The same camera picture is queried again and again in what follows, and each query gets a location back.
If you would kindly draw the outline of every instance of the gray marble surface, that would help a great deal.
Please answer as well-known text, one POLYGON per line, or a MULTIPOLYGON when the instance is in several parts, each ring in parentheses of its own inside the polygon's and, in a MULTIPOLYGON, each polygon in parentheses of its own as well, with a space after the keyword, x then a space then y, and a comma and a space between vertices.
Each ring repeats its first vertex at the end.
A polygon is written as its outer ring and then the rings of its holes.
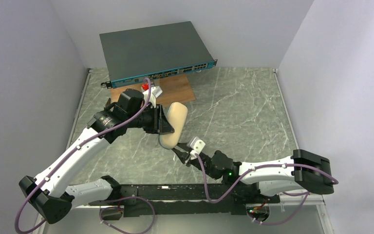
MULTIPOLYGON (((180 142, 198 136, 204 153, 221 150, 235 161, 261 162, 286 157, 296 148, 272 69, 215 67, 188 74, 196 100, 185 103, 188 116, 180 142)), ((102 110, 110 90, 100 87, 108 70, 91 70, 73 141, 102 110)), ((129 129, 100 152, 73 180, 86 183, 110 175, 119 183, 202 183, 202 173, 186 167, 158 145, 158 135, 129 129)))

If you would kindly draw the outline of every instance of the blue front panel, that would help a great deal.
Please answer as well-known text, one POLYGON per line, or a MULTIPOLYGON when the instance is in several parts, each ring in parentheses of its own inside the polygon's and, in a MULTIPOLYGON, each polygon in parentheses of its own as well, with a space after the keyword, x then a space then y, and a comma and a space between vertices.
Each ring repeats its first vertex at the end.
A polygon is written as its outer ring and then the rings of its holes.
POLYGON ((111 81, 111 85, 112 85, 112 88, 115 89, 115 88, 122 87, 122 86, 142 83, 143 79, 146 77, 150 77, 151 79, 160 79, 160 78, 167 78, 167 77, 190 73, 190 72, 201 71, 201 70, 210 69, 216 66, 216 63, 217 63, 217 60, 214 60, 214 61, 210 61, 207 63, 204 62, 204 63, 194 64, 192 66, 174 68, 174 69, 167 70, 167 71, 149 73, 149 74, 125 78, 125 79, 118 79, 118 80, 111 81))

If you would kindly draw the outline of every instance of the marble table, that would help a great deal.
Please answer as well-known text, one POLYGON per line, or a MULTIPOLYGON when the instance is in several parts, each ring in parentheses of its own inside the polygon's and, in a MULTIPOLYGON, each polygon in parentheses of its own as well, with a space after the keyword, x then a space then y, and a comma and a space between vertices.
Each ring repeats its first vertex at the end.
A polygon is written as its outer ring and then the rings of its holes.
MULTIPOLYGON (((292 154, 296 145, 272 69, 215 67, 187 77, 196 100, 185 103, 188 116, 180 142, 198 136, 206 142, 204 153, 213 156, 221 150, 235 161, 261 162, 292 154)), ((111 96, 100 87, 107 80, 106 68, 90 71, 72 141, 111 96)), ((104 175, 122 184, 203 182, 199 170, 183 165, 158 145, 158 135, 142 129, 129 129, 100 152, 73 184, 104 175)))

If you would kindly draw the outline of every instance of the wooden board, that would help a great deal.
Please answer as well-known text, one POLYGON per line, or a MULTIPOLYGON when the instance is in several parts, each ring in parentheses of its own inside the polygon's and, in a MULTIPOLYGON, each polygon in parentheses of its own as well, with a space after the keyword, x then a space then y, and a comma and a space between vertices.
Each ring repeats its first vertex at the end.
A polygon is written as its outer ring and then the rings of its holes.
MULTIPOLYGON (((157 98, 157 104, 168 107, 173 102, 185 103, 196 99, 186 75, 160 79, 159 85, 163 93, 157 98)), ((111 89, 112 101, 117 101, 120 94, 127 89, 141 90, 141 83, 111 89)))

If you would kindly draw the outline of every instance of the white wall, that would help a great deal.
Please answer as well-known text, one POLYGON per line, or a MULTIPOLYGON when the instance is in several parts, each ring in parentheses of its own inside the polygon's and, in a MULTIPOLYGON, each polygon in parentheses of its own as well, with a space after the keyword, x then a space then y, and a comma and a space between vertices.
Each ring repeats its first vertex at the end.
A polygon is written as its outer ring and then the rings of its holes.
POLYGON ((329 157, 337 234, 374 233, 374 1, 315 0, 280 67, 299 146, 329 157))
POLYGON ((278 67, 313 0, 52 0, 86 67, 100 33, 192 21, 218 66, 278 67))
MULTIPOLYGON (((65 150, 86 70, 47 0, 0 0, 0 233, 15 233, 18 182, 65 150)), ((27 206, 24 230, 37 212, 27 206)))

